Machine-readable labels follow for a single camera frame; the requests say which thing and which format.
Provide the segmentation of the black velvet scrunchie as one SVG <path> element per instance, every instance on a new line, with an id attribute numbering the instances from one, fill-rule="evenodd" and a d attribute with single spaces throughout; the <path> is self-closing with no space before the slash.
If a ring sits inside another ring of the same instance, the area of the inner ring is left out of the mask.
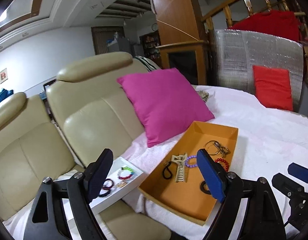
<path id="1" fill-rule="evenodd" d="M 209 195 L 211 195 L 211 192 L 210 192 L 210 190 L 209 190 L 209 188 L 208 188 L 208 186 L 207 186 L 207 184 L 206 184 L 205 181 L 202 181 L 202 182 L 200 183 L 200 190 L 201 190 L 204 194 L 209 194 Z"/>

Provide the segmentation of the beige leather sofa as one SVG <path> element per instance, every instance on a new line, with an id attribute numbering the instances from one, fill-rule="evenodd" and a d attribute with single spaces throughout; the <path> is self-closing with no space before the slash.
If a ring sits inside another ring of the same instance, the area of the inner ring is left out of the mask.
<path id="1" fill-rule="evenodd" d="M 42 180 L 82 171 L 109 148 L 121 156 L 144 128 L 117 83 L 144 73 L 129 53 L 87 57 L 61 70 L 41 98 L 19 92 L 0 103 L 0 220 L 23 239 Z"/>

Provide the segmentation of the gold filigree brooch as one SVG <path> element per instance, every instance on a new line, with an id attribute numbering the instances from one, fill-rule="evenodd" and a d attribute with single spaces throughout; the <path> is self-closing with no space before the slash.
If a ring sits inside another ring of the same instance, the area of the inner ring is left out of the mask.
<path id="1" fill-rule="evenodd" d="M 122 187 L 126 186 L 127 184 L 128 184 L 127 181 L 122 180 L 122 181 L 119 181 L 119 183 L 116 184 L 116 187 L 117 188 L 122 188 Z"/>

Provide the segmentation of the black hair scrunchie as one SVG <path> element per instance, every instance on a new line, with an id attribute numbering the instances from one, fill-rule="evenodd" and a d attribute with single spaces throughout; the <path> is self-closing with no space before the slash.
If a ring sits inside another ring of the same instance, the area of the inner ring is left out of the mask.
<path id="1" fill-rule="evenodd" d="M 111 193 L 111 187 L 102 187 L 99 197 L 107 197 Z"/>

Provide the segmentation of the silver foil insulation panel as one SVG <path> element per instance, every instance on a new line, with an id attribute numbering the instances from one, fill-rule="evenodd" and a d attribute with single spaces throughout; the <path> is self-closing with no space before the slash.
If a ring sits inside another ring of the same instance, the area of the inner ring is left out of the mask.
<path id="1" fill-rule="evenodd" d="M 255 94 L 254 65 L 289 70 L 293 108 L 298 111 L 304 73 L 302 44 L 254 31 L 213 31 L 211 72 L 217 86 Z"/>

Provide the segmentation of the beige crumpled cloth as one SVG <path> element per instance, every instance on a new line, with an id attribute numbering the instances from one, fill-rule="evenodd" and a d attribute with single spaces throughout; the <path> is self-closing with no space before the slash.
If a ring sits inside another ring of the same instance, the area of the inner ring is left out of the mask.
<path id="1" fill-rule="evenodd" d="M 207 102 L 208 98 L 209 98 L 209 93 L 204 91 L 204 90 L 199 90 L 197 91 L 198 95 L 200 96 L 200 98 L 204 101 Z"/>

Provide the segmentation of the large red cushion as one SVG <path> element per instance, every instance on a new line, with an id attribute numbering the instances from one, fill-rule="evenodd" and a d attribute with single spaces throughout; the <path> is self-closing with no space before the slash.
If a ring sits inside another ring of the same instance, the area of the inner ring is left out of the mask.
<path id="1" fill-rule="evenodd" d="M 301 40 L 299 23 L 292 11 L 271 10 L 254 14 L 229 29 L 254 31 L 298 42 Z"/>

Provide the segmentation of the wooden stair railing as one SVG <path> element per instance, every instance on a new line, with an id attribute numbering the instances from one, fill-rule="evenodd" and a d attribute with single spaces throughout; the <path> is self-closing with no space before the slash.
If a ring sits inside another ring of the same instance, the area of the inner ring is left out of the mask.
<path id="1" fill-rule="evenodd" d="M 291 11 L 300 23 L 300 30 L 307 29 L 307 15 L 297 0 L 225 0 L 202 16 L 206 30 L 217 29 L 216 20 L 230 28 L 243 20 L 272 10 Z"/>

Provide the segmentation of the wooden cabinet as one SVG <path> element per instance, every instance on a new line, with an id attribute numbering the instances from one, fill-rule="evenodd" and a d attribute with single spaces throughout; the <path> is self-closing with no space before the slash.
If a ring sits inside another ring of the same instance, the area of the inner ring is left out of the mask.
<path id="1" fill-rule="evenodd" d="M 206 85 L 207 45 L 199 40 L 157 46 L 162 68 L 176 68 L 192 85 Z"/>

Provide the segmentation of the white tray box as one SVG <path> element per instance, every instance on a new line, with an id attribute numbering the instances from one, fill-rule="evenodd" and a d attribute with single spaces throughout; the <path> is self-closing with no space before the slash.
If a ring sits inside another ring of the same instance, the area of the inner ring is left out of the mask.
<path id="1" fill-rule="evenodd" d="M 126 186 L 122 188 L 117 188 L 116 184 L 119 183 L 119 181 L 122 181 L 121 179 L 119 179 L 119 171 L 121 170 L 122 167 L 129 167 L 131 170 L 133 170 L 134 174 L 132 175 L 131 178 L 126 180 L 128 182 Z M 77 171 L 78 168 L 75 167 L 73 170 L 61 175 L 57 180 L 69 179 Z M 104 211 L 108 207 L 113 207 L 113 205 L 116 204 L 116 202 L 118 202 L 128 193 L 130 193 L 133 189 L 138 187 L 145 177 L 146 177 L 145 173 L 141 169 L 134 166 L 126 159 L 122 157 L 115 159 L 111 166 L 109 174 L 107 175 L 107 179 L 110 179 L 113 182 L 105 181 L 105 186 L 107 187 L 112 186 L 111 193 L 107 197 L 98 197 L 89 204 L 91 210 L 93 211 L 93 214 L 96 215 L 101 211 Z M 71 211 L 69 200 L 67 199 L 63 200 L 63 205 L 69 228 L 73 229 L 76 226 L 76 224 L 74 221 L 74 216 Z"/>

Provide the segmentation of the orange cardboard box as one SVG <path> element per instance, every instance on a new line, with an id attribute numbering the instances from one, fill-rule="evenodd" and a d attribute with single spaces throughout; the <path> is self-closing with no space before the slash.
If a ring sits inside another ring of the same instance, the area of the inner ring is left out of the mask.
<path id="1" fill-rule="evenodd" d="M 187 168 L 187 181 L 176 183 L 177 165 L 172 163 L 169 166 L 172 172 L 172 178 L 169 180 L 163 178 L 163 168 L 171 160 L 172 155 L 185 153 L 195 155 L 210 140 L 216 140 L 230 150 L 230 154 L 224 159 L 231 163 L 238 133 L 239 129 L 236 127 L 193 122 L 170 152 L 140 184 L 140 192 L 147 199 L 179 217 L 203 226 L 216 204 L 216 199 L 200 190 L 200 183 L 203 181 L 200 170 L 197 167 Z"/>

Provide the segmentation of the small red pillow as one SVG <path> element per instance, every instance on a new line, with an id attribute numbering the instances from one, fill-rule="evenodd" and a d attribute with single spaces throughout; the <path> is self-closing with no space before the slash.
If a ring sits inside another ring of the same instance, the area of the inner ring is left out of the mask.
<path id="1" fill-rule="evenodd" d="M 293 111 L 289 70 L 253 66 L 255 94 L 266 108 Z"/>

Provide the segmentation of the beige hair claw clip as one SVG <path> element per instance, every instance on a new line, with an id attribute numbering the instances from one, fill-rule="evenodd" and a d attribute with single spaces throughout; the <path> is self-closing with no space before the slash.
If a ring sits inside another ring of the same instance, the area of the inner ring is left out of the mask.
<path id="1" fill-rule="evenodd" d="M 171 162 L 177 165 L 176 175 L 175 175 L 176 183 L 187 181 L 187 167 L 185 164 L 187 157 L 188 155 L 186 153 L 171 156 Z"/>

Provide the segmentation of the magenta pillow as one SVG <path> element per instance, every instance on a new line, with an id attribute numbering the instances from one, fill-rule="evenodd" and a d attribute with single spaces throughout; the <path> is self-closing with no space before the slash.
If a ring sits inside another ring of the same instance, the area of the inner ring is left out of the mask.
<path id="1" fill-rule="evenodd" d="M 193 121 L 214 118 L 189 81 L 176 69 L 128 74 L 117 83 L 144 126 L 147 146 L 156 146 L 183 133 Z"/>

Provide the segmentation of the gold silver wristwatch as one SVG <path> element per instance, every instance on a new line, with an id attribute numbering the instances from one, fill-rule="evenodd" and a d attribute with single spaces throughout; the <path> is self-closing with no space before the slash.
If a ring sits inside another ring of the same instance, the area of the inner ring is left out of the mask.
<path id="1" fill-rule="evenodd" d="M 225 158 L 227 155 L 230 154 L 230 150 L 225 146 L 221 145 L 221 143 L 215 141 L 214 146 L 217 148 L 217 152 L 215 153 L 215 155 L 221 154 L 221 156 Z"/>

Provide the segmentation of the metal cuff bangle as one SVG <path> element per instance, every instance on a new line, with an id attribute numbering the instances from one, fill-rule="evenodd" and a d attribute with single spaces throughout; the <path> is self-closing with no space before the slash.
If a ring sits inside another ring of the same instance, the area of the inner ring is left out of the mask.
<path id="1" fill-rule="evenodd" d="M 218 155 L 221 151 L 221 144 L 216 140 L 210 140 L 204 145 L 204 149 L 210 156 Z"/>

